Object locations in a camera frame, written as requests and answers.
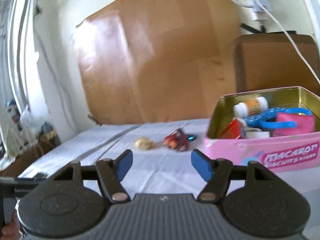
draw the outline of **white power adapter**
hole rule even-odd
[[[271,11],[270,3],[267,0],[259,0],[259,2],[265,7],[268,11]],[[265,22],[268,20],[267,14],[261,7],[255,2],[255,0],[251,0],[250,4],[252,8],[250,8],[251,19],[256,22]]]

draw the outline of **pink tin box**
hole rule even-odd
[[[314,133],[265,139],[219,139],[231,122],[233,106],[257,97],[269,107],[303,107],[316,117]],[[294,171],[320,166],[320,97],[302,87],[268,89],[227,95],[220,98],[213,112],[204,153],[211,159],[225,158],[236,165],[259,161],[273,172]]]

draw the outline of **orange bottle label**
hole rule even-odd
[[[249,116],[261,113],[260,103],[257,99],[245,101],[244,103],[248,108]]]

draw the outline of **pink label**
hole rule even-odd
[[[304,163],[316,159],[318,157],[318,150],[319,142],[315,142],[288,150],[266,153],[261,157],[261,163],[267,168]]]

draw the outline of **round black disc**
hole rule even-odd
[[[264,238],[299,233],[310,217],[307,200],[295,192],[257,193],[240,188],[225,198],[222,208],[236,228]]]
[[[18,209],[22,226],[35,236],[76,236],[94,227],[105,212],[103,198],[88,188],[64,181],[44,189],[21,199]]]

